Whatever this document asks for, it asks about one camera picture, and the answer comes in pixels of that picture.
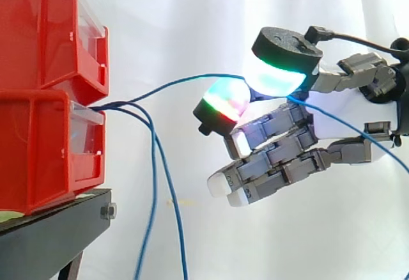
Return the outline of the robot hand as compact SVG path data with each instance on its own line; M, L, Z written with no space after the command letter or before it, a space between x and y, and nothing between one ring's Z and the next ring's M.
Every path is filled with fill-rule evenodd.
M408 50L311 26L260 30L243 75L220 74L194 109L231 162L207 180L234 207L334 164L372 163L408 133Z

